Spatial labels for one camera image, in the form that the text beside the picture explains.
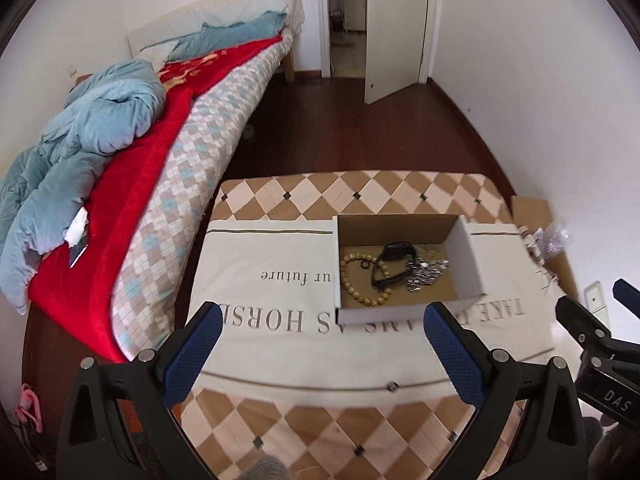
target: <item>jewelry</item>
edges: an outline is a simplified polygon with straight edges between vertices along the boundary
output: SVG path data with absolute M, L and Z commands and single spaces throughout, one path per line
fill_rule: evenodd
M 421 258 L 409 260 L 406 268 L 412 272 L 412 276 L 406 282 L 406 290 L 417 292 L 423 285 L 433 285 L 449 267 L 448 260 L 435 260 L 428 262 Z
M 354 287 L 351 285 L 349 279 L 347 278 L 346 268 L 347 264 L 350 262 L 362 261 L 362 262 L 370 262 L 374 264 L 375 267 L 378 267 L 385 278 L 390 278 L 391 273 L 389 272 L 388 267 L 382 261 L 377 259 L 373 254 L 348 254 L 343 259 L 340 260 L 340 283 L 342 284 L 342 288 L 346 290 L 349 295 L 357 300 L 359 303 L 364 306 L 379 306 L 385 303 L 386 300 L 389 299 L 391 295 L 391 288 L 387 287 L 385 290 L 377 297 L 377 298 L 367 298 L 363 294 L 360 294 Z
M 404 258 L 410 258 L 411 260 L 415 260 L 417 257 L 417 253 L 415 251 L 415 247 L 411 245 L 409 242 L 392 242 L 387 244 L 382 249 L 382 253 L 378 257 L 378 260 L 383 260 L 385 262 L 396 262 L 398 260 L 402 260 Z M 411 272 L 409 269 L 403 270 L 399 272 L 395 276 L 391 275 L 383 275 L 381 279 L 376 278 L 376 266 L 374 266 L 371 270 L 371 286 L 376 288 L 377 290 L 382 290 L 389 285 L 393 285 L 394 283 L 403 282 L 411 277 Z

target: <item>wooden bead bracelet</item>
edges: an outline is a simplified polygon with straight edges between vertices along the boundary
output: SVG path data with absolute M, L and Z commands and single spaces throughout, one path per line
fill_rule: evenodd
M 372 264 L 378 266 L 378 268 L 382 271 L 382 274 L 385 278 L 390 278 L 391 273 L 389 272 L 388 267 L 382 260 L 377 260 L 373 254 L 348 254 L 343 259 L 340 260 L 340 283 L 342 284 L 342 288 L 346 290 L 354 300 L 357 300 L 359 303 L 362 303 L 364 306 L 379 306 L 385 303 L 386 300 L 389 299 L 391 295 L 391 288 L 385 288 L 384 292 L 380 294 L 377 298 L 371 299 L 367 298 L 363 294 L 360 294 L 353 285 L 349 282 L 347 278 L 346 268 L 347 264 L 350 262 L 356 262 L 362 260 L 364 262 L 371 262 Z

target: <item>argyle pattern fabric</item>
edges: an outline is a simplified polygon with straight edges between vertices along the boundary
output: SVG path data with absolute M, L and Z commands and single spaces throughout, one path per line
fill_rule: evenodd
M 337 214 L 449 213 L 510 223 L 495 184 L 481 174 L 348 171 L 227 180 L 212 220 L 323 220 Z
M 220 480 L 235 479 L 262 453 L 298 480 L 424 480 L 473 415 L 459 397 L 399 406 L 329 409 L 241 399 L 193 390 L 182 427 Z M 514 404 L 480 478 L 504 460 L 520 422 Z
M 282 35 L 196 99 L 169 152 L 113 288 L 111 327 L 129 359 L 158 348 L 174 328 L 173 298 L 193 237 L 242 129 L 291 49 L 292 33 Z
M 464 214 L 510 223 L 494 183 L 481 174 L 429 171 L 307 173 L 223 182 L 212 220 L 330 219 L 336 214 Z M 472 416 L 459 397 L 414 404 L 329 409 L 287 406 L 195 388 L 182 427 L 221 480 L 235 479 L 261 453 L 298 480 L 424 480 Z M 499 468 L 520 421 L 510 419 L 480 478 Z

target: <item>open box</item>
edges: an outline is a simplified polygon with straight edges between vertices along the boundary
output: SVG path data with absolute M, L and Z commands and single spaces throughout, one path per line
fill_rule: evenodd
M 396 283 L 382 306 L 364 306 L 341 287 L 340 260 L 343 256 L 357 253 L 378 256 L 384 245 L 405 241 L 414 246 L 433 244 L 437 252 L 435 259 L 449 260 L 449 268 L 433 285 L 409 292 L 404 281 Z M 392 275 L 406 269 L 404 260 L 386 264 Z M 346 273 L 359 293 L 370 298 L 379 295 L 371 285 L 371 269 L 362 269 L 359 262 L 351 262 Z M 334 305 L 337 324 L 422 319 L 424 309 L 433 301 L 443 302 L 452 313 L 458 314 L 485 294 L 465 217 L 450 214 L 334 217 Z

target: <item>white cabinet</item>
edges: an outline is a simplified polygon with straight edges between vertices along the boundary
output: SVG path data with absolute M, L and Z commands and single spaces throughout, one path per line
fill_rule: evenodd
M 367 30 L 367 0 L 344 0 L 344 30 Z

